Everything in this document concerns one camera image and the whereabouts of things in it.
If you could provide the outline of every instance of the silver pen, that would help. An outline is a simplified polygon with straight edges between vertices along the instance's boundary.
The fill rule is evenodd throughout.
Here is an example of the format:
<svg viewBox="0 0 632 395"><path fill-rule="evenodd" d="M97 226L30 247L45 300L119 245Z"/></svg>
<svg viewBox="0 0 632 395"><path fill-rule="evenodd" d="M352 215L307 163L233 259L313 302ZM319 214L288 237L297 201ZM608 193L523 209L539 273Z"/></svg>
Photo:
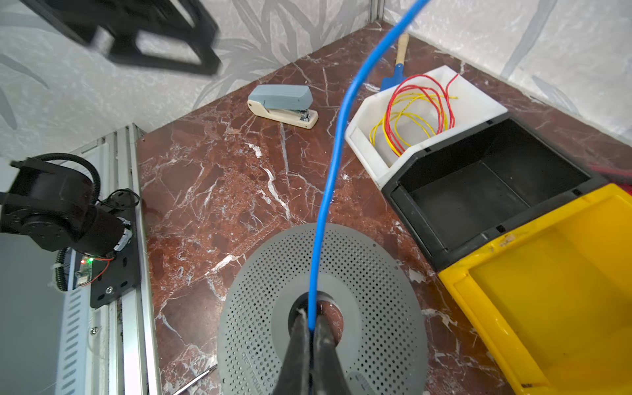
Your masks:
<svg viewBox="0 0 632 395"><path fill-rule="evenodd" d="M202 372L200 375L198 375L198 377L195 377L193 380L189 381L189 383L187 383L187 385L185 385L181 389L177 390L173 395L180 395L182 392L185 392L190 386L192 386L195 383L197 383L198 381L202 380L207 374L213 372L215 369L217 369L217 364L211 366L210 368L208 368L207 370Z"/></svg>

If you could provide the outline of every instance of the light blue stapler top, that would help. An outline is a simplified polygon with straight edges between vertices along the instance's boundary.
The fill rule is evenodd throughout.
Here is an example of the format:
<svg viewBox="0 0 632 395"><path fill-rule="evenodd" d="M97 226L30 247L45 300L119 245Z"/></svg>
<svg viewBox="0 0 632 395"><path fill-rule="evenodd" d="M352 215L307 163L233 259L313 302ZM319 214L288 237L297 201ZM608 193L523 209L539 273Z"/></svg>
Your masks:
<svg viewBox="0 0 632 395"><path fill-rule="evenodd" d="M306 85L259 85L248 100L261 103L267 109L304 111L313 102L312 91Z"/></svg>

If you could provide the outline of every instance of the stapler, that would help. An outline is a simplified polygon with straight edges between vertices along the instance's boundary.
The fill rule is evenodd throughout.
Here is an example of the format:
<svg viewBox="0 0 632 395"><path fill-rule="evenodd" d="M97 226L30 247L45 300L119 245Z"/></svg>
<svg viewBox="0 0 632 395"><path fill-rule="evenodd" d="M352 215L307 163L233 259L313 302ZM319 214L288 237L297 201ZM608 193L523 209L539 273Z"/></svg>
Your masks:
<svg viewBox="0 0 632 395"><path fill-rule="evenodd" d="M259 85L248 96L248 108L254 115L311 129L318 113L310 110L312 91L306 85Z"/></svg>

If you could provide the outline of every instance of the black bin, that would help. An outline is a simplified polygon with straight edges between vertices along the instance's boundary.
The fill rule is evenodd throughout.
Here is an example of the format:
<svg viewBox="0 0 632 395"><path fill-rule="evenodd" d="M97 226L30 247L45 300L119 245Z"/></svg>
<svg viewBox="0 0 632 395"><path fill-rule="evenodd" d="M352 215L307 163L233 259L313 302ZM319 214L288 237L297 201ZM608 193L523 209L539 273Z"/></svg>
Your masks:
<svg viewBox="0 0 632 395"><path fill-rule="evenodd" d="M439 272L606 184L505 114L415 153L382 192Z"/></svg>

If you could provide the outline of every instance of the blue wire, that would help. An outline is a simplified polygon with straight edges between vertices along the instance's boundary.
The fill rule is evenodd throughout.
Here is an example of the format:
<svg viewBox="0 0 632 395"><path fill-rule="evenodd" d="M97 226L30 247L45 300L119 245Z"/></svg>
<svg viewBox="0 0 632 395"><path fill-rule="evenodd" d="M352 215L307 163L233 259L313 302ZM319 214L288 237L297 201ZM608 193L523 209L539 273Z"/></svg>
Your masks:
<svg viewBox="0 0 632 395"><path fill-rule="evenodd" d="M415 16L422 10L422 8L428 4L430 0L418 0L403 16L401 21L377 44L377 47L368 56L367 61L364 62L362 68L351 82L351 86L344 95L343 103L340 106L340 112L338 114L338 121L336 123L336 138L334 139L334 151L331 154L331 165L329 166L329 175L327 176L327 184L325 185L325 193L322 197L322 203L318 213L318 222L316 225L316 237L314 238L314 249L312 253L312 271L310 273L310 292L307 298L307 324L310 331L314 331L316 328L316 299L318 292L318 271L320 264L320 250L322 249L322 241L325 237L325 225L327 224L327 215L329 213L329 205L334 194L336 187L336 178L338 177L338 170L340 168L340 160L343 155L343 143L344 143L344 131L347 127L347 120L349 118L349 112L351 106L355 100L358 90L362 83L367 79L369 73L375 66L375 64L381 59L382 55L390 48L393 43L399 38L406 27L415 19Z"/></svg>

